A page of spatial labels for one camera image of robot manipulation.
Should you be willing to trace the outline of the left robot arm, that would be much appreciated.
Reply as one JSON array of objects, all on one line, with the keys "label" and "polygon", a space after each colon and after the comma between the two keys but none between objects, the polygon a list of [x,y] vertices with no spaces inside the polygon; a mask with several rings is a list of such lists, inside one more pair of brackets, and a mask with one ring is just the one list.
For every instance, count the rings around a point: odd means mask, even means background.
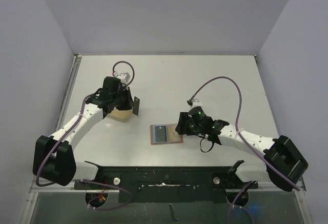
[{"label": "left robot arm", "polygon": [[91,162],[76,161],[74,149],[83,137],[114,110],[130,111],[134,107],[128,73],[107,76],[96,92],[87,95],[79,112],[50,136],[40,136],[35,144],[33,174],[39,187],[85,180],[92,188],[104,184],[104,175]]}]

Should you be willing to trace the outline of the tan leather card holder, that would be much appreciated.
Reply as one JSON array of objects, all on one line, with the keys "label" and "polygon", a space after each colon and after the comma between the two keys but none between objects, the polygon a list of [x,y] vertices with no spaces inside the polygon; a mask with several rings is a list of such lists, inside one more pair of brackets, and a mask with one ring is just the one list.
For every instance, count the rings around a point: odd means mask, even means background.
[{"label": "tan leather card holder", "polygon": [[170,124],[166,124],[166,125],[163,125],[163,126],[166,126],[166,131],[167,131],[167,142],[166,143],[161,143],[161,144],[157,144],[154,142],[154,128],[155,126],[160,126],[160,125],[150,125],[150,141],[151,141],[151,145],[168,145],[168,144],[172,144],[172,143],[169,143],[168,142],[168,125]]}]

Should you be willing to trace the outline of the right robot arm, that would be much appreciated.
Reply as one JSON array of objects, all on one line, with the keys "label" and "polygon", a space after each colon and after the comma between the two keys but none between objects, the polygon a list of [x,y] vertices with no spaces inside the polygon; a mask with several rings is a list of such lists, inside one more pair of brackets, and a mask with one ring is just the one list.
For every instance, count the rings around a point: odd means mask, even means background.
[{"label": "right robot arm", "polygon": [[239,188],[249,181],[268,181],[290,192],[299,191],[297,183],[309,164],[289,137],[271,138],[237,129],[224,120],[213,120],[202,107],[181,112],[175,128],[179,135],[199,136],[212,144],[229,146],[257,156],[263,166],[243,162],[228,175],[231,186]]}]

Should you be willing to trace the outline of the gold credit card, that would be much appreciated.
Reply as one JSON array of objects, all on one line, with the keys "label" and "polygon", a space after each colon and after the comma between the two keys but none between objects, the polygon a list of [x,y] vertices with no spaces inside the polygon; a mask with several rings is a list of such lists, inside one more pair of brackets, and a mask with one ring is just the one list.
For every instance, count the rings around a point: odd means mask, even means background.
[{"label": "gold credit card", "polygon": [[176,125],[168,125],[168,142],[169,143],[183,143],[183,137],[175,131]]}]

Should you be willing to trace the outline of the black VIP credit card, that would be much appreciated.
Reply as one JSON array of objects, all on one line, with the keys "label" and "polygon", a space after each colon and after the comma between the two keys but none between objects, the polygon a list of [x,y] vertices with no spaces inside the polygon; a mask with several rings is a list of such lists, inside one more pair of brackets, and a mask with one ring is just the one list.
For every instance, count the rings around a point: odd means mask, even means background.
[{"label": "black VIP credit card", "polygon": [[167,131],[166,126],[160,125],[155,126],[154,128],[154,142],[157,144],[166,143],[167,142]]}]

